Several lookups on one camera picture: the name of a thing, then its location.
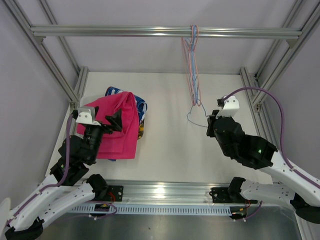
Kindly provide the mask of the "pink trousers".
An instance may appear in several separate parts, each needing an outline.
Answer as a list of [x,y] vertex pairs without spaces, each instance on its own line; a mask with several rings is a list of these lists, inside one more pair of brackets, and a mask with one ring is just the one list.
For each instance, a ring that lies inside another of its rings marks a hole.
[[96,159],[129,160],[136,157],[140,119],[132,92],[96,99],[75,112],[81,153]]

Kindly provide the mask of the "olive yellow camouflage trousers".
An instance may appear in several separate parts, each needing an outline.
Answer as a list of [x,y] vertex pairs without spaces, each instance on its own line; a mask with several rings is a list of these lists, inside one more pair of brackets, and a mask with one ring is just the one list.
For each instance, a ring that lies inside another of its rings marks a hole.
[[144,123],[141,123],[139,125],[139,130],[138,130],[138,139],[140,140],[144,135]]

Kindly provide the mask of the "blue white patterned trousers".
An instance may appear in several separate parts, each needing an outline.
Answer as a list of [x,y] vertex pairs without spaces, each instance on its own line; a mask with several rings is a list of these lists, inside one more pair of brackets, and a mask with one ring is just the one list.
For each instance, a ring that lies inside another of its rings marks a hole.
[[[105,96],[120,94],[122,92],[124,92],[124,90],[116,88],[114,86],[110,86],[107,88],[107,90],[105,92]],[[137,108],[137,113],[138,113],[138,118],[139,118],[139,125],[141,123],[144,123],[144,127],[145,127],[145,117],[146,117],[146,113],[148,110],[148,105],[144,99],[142,99],[141,97],[139,97],[137,95],[134,95],[134,99],[136,102],[136,108]]]

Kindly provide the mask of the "blue hanger of camouflage trousers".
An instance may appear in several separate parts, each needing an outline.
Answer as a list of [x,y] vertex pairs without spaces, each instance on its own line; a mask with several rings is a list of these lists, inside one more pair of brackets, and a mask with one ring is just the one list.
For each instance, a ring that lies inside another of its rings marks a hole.
[[197,61],[196,61],[196,47],[195,47],[194,54],[195,54],[195,64],[196,64],[195,66],[196,66],[196,73],[197,73],[197,105],[200,105],[200,103],[202,103],[202,101],[201,101],[200,82],[199,82],[199,76],[198,76],[198,67],[197,67]]

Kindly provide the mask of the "light blue wire hanger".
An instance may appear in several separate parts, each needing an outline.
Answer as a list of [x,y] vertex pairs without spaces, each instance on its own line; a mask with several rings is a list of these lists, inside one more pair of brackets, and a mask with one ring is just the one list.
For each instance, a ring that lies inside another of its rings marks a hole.
[[198,40],[198,27],[191,25],[191,38],[189,40],[188,56],[189,56],[189,71],[191,80],[191,94],[192,94],[192,105],[198,104],[198,90],[197,90],[197,70],[196,70],[196,59],[195,59],[195,48]]

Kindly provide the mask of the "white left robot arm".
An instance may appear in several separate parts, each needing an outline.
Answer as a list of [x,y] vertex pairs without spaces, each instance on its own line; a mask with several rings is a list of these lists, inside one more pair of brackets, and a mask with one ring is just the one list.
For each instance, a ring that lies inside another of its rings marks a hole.
[[35,240],[52,222],[85,202],[111,205],[117,198],[100,174],[92,174],[75,190],[68,192],[97,162],[105,134],[121,132],[122,110],[106,115],[106,123],[96,120],[99,107],[73,110],[66,122],[66,138],[58,149],[59,160],[49,174],[7,217],[5,238]]

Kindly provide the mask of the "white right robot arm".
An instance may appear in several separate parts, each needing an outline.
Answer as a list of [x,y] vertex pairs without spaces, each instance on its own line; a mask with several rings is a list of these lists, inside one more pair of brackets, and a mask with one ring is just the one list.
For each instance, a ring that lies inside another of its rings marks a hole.
[[313,224],[320,222],[320,183],[284,158],[275,145],[260,136],[245,134],[231,116],[213,110],[207,119],[207,136],[215,138],[222,153],[244,167],[278,179],[283,185],[261,184],[234,177],[227,195],[233,203],[257,201],[283,205]]

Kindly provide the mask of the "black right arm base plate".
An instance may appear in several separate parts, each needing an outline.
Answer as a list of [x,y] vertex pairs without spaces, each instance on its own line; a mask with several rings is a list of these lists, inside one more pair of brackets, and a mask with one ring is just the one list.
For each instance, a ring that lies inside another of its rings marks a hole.
[[251,204],[257,204],[258,200],[245,199],[241,195],[240,189],[229,187],[212,187],[209,195],[212,198],[212,202],[215,204],[245,204],[250,202]]

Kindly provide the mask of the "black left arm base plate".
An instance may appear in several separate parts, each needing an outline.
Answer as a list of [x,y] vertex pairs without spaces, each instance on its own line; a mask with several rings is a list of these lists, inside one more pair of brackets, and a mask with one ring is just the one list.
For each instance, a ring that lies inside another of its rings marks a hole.
[[109,185],[108,190],[102,201],[105,202],[121,202],[124,196],[124,187],[122,185]]

